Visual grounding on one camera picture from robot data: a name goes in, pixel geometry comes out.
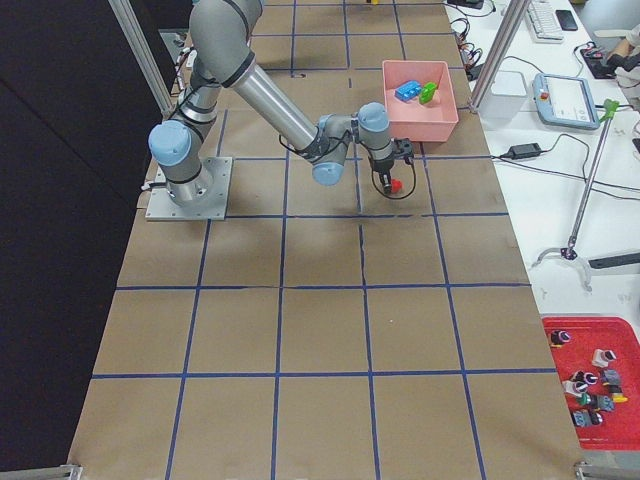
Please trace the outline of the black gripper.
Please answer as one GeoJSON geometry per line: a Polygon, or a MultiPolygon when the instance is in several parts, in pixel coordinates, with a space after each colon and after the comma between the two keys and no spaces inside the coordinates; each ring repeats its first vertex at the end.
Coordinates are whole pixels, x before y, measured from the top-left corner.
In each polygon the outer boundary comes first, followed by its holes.
{"type": "Polygon", "coordinates": [[[383,159],[375,159],[369,157],[369,163],[373,172],[377,173],[378,186],[376,187],[379,193],[391,194],[393,193],[393,179],[391,175],[391,169],[394,166],[395,160],[393,156],[388,156],[383,159]]]}

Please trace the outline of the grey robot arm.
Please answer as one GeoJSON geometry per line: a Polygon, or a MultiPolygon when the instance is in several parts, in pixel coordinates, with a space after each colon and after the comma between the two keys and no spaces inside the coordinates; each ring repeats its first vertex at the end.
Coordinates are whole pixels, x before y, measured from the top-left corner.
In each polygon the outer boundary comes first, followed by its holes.
{"type": "Polygon", "coordinates": [[[209,193],[214,178],[206,172],[199,150],[216,121],[217,100],[224,88],[238,94],[283,137],[285,146],[310,163],[317,183],[336,184],[349,146],[360,144],[382,192],[391,193],[395,153],[384,106],[371,102],[354,115],[332,114],[312,122],[257,63],[250,40],[262,13],[260,1],[193,4],[189,32],[197,56],[189,85],[168,118],[148,137],[170,199],[186,206],[209,193]]]}

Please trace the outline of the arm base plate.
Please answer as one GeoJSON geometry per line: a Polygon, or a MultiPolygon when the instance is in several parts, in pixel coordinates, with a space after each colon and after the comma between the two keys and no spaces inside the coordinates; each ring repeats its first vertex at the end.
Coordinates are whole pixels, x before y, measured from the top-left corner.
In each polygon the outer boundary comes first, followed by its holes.
{"type": "Polygon", "coordinates": [[[189,183],[168,182],[156,168],[146,207],[150,221],[223,221],[226,217],[232,157],[207,157],[201,161],[199,176],[189,183]]]}

